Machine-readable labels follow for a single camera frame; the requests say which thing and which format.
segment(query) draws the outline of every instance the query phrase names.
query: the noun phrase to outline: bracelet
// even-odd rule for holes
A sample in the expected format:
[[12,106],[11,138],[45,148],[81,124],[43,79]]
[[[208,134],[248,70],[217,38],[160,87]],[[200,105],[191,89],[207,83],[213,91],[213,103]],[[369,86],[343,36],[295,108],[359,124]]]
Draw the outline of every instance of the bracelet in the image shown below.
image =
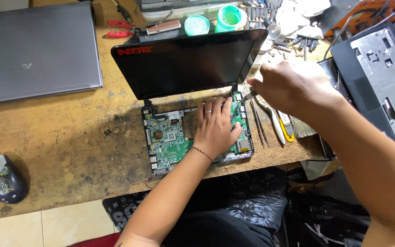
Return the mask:
[[208,159],[210,159],[210,160],[211,160],[211,162],[213,162],[213,159],[210,157],[210,155],[206,154],[204,151],[202,151],[202,150],[198,149],[198,148],[197,148],[197,147],[195,147],[195,146],[191,146],[191,147],[192,147],[192,148],[195,148],[196,150],[198,150],[198,151],[200,151],[201,153],[205,154],[205,155],[208,157]]

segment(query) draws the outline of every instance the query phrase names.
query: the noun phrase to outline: green container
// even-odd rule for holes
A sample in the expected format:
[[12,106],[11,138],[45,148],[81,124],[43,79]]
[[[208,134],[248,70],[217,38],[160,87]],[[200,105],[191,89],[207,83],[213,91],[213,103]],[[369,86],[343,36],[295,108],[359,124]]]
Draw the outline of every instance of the green container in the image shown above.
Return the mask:
[[188,36],[207,34],[210,22],[202,15],[193,15],[185,20],[184,29]]
[[242,19],[240,9],[233,5],[223,6],[217,13],[215,32],[234,31]]

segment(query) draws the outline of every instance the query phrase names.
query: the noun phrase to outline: red pliers handle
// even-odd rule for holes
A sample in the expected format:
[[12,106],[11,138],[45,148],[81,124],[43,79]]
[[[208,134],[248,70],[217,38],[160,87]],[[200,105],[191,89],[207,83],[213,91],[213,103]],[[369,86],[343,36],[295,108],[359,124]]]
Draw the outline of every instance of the red pliers handle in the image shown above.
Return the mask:
[[133,32],[131,31],[110,31],[106,34],[106,37],[109,38],[115,38],[115,39],[119,39],[119,38],[125,38],[128,37],[129,35],[133,35]]
[[127,28],[127,29],[130,29],[131,27],[134,26],[134,25],[130,25],[129,23],[127,23],[125,21],[107,21],[107,23],[111,27],[124,27],[124,28]]

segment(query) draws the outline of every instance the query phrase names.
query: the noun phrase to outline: brush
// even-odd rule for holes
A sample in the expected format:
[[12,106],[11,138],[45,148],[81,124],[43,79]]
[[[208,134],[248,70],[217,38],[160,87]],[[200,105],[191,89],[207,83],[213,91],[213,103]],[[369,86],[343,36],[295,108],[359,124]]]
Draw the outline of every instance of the brush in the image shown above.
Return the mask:
[[294,128],[294,134],[297,138],[303,138],[316,134],[316,131],[308,126],[305,122],[299,120],[294,116],[290,117],[292,120],[292,127]]

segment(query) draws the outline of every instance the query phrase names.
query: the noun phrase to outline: computer mouse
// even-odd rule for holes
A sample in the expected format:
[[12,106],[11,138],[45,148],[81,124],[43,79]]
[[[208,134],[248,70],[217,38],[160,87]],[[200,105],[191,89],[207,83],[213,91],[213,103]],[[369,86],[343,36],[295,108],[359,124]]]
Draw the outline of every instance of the computer mouse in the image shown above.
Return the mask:
[[0,154],[0,202],[16,204],[27,195],[27,185],[7,155]]

